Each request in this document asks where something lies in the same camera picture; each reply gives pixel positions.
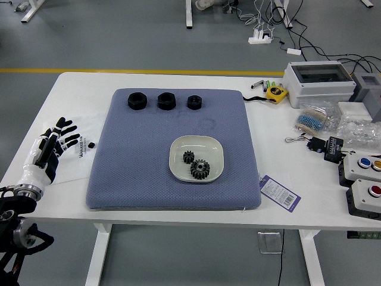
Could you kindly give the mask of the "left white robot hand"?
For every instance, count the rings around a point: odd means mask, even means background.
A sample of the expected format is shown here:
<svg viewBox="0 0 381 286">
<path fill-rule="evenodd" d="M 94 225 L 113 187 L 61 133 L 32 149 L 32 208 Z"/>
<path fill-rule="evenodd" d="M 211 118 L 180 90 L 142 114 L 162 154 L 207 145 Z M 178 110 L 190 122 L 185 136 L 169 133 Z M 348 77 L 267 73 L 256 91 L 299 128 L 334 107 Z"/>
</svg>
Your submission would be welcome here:
<svg viewBox="0 0 381 286">
<path fill-rule="evenodd" d="M 33 185 L 40 189 L 53 183 L 59 158 L 79 142 L 80 134 L 72 120 L 64 117 L 37 137 L 27 155 L 23 175 L 17 185 Z"/>
</svg>

